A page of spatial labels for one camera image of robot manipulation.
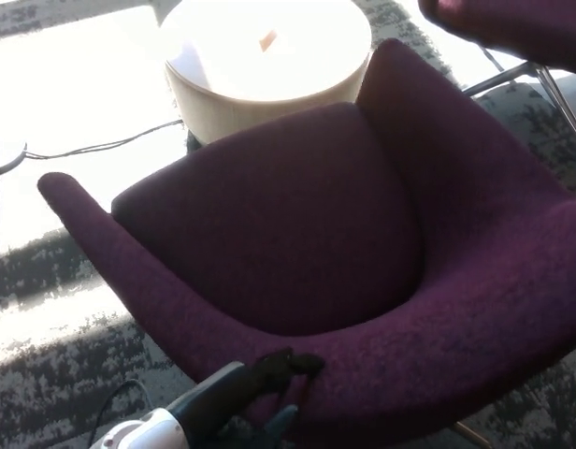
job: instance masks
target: sunlight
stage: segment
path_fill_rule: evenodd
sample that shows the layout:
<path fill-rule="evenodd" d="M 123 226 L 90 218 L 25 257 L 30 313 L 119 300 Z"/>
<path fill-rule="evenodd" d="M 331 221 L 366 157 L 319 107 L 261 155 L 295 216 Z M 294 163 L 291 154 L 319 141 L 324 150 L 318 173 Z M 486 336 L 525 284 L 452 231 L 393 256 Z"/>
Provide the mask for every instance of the sunlight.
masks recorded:
<path fill-rule="evenodd" d="M 132 319 L 105 285 L 87 290 L 79 284 L 69 296 L 56 297 L 51 293 L 40 307 L 27 310 L 21 309 L 17 298 L 12 297 L 10 307 L 0 313 L 0 366 L 27 350 L 38 352 L 54 343 L 87 339 L 100 331 L 98 323 L 106 318 L 109 325 Z"/>
<path fill-rule="evenodd" d="M 0 40 L 0 132 L 57 154 L 178 119 L 158 32 L 145 6 Z M 109 152 L 24 161 L 0 180 L 0 255 L 61 227 L 36 189 L 42 174 L 71 174 L 108 210 L 119 192 L 182 156 L 184 139 L 177 126 Z"/>

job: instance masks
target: purple upholstery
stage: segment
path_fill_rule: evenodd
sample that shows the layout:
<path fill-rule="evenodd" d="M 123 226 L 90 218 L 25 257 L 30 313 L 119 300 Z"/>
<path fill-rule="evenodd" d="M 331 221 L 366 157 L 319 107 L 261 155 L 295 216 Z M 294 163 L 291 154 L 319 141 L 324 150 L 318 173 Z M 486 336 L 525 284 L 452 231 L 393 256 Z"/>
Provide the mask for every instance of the purple upholstery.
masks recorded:
<path fill-rule="evenodd" d="M 280 335 L 363 323 L 404 302 L 421 273 L 410 201 L 352 104 L 217 142 L 112 213 L 209 303 Z"/>
<path fill-rule="evenodd" d="M 394 40 L 374 53 L 356 107 L 316 109 L 214 143 L 122 194 L 118 221 L 65 174 L 46 175 L 39 188 L 138 323 L 193 378 L 287 345 L 323 356 L 295 427 L 299 448 L 424 436 L 576 347 L 576 198 Z M 360 294 L 341 279 L 351 272 Z M 261 291 L 238 275 L 259 276 Z M 295 310 L 312 310 L 300 333 L 343 328 L 295 336 L 296 312 L 274 302 L 286 299 L 266 276 L 298 295 Z M 236 293 L 218 296 L 228 287 L 215 279 Z M 249 417 L 277 405 L 264 400 Z"/>
<path fill-rule="evenodd" d="M 576 72 L 576 0 L 419 0 L 449 32 Z"/>

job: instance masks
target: chair armrest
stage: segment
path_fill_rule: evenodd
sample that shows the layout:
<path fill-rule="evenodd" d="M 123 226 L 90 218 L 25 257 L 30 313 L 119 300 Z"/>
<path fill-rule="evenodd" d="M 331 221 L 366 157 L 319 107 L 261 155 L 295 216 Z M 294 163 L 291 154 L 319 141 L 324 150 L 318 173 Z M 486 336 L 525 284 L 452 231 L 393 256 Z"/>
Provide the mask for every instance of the chair armrest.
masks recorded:
<path fill-rule="evenodd" d="M 128 311 L 161 349 L 194 379 L 227 358 L 250 361 L 253 347 L 273 339 L 220 313 L 116 223 L 74 180 L 49 173 L 38 188 Z M 207 342 L 207 347 L 199 344 Z M 219 348 L 217 357 L 210 348 Z"/>

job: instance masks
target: purple armchair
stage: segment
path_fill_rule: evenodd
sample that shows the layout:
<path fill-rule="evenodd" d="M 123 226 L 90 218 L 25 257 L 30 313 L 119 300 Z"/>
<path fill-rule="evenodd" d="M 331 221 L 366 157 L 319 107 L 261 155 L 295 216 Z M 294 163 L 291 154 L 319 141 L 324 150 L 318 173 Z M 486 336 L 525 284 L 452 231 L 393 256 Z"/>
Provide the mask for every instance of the purple armchair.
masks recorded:
<path fill-rule="evenodd" d="M 454 35 L 527 60 L 466 89 L 466 94 L 534 76 L 576 134 L 576 117 L 548 70 L 576 73 L 576 0 L 419 0 L 419 6 L 430 21 Z"/>
<path fill-rule="evenodd" d="M 65 174 L 39 189 L 189 376 L 285 346 L 321 355 L 299 448 L 422 437 L 576 347 L 576 198 L 394 40 L 355 105 L 212 143 L 112 216 Z"/>

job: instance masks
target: gray patterned carpet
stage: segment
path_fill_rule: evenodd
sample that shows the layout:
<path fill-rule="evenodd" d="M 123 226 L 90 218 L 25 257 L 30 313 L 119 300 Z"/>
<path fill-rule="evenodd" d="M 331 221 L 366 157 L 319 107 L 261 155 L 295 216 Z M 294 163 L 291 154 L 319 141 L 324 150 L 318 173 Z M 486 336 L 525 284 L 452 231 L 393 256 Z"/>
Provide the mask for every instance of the gray patterned carpet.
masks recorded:
<path fill-rule="evenodd" d="M 376 42 L 398 37 L 449 75 L 439 49 L 401 6 L 410 2 L 358 1 Z M 0 116 L 19 102 L 8 113 L 26 114 L 20 120 L 33 151 L 43 153 L 123 138 L 176 118 L 158 69 L 145 68 L 152 60 L 136 51 L 172 4 L 0 5 L 0 93 L 11 91 Z M 5 38 L 20 34 L 29 35 Z M 137 89 L 147 110 L 132 104 Z M 479 101 L 576 191 L 576 141 L 547 102 L 526 84 L 496 89 Z M 127 378 L 143 381 L 157 405 L 191 385 L 136 327 L 35 188 L 42 173 L 66 171 L 106 207 L 121 189 L 180 157 L 184 136 L 181 129 L 168 130 L 106 154 L 28 161 L 0 180 L 0 448 L 84 447 L 104 396 Z M 141 414 L 144 405 L 131 392 L 114 402 L 106 421 Z M 468 424 L 496 447 L 576 448 L 576 351 Z M 403 446 L 465 447 L 449 431 Z"/>

